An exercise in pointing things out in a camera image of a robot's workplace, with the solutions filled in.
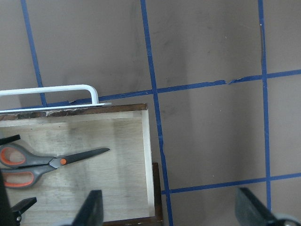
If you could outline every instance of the floor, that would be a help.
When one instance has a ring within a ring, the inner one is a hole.
[[[1,90],[88,84],[100,101],[148,104],[166,226],[238,226],[240,186],[301,219],[301,1],[0,5]],[[87,98],[9,96],[0,109]]]

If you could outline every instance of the white metal handle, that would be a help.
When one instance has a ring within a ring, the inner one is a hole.
[[[96,89],[89,85],[52,86],[52,87],[42,87],[42,88],[2,90],[0,91],[0,97],[8,96],[8,95],[48,93],[48,92],[58,92],[58,91],[70,91],[70,90],[88,90],[91,94],[92,104],[95,105],[99,103]]]

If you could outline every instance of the wooden box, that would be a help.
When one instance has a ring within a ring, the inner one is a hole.
[[[0,135],[41,156],[110,151],[44,174],[32,187],[7,189],[10,204],[37,197],[23,226],[70,223],[91,190],[103,191],[104,221],[155,216],[145,104],[0,114]]]

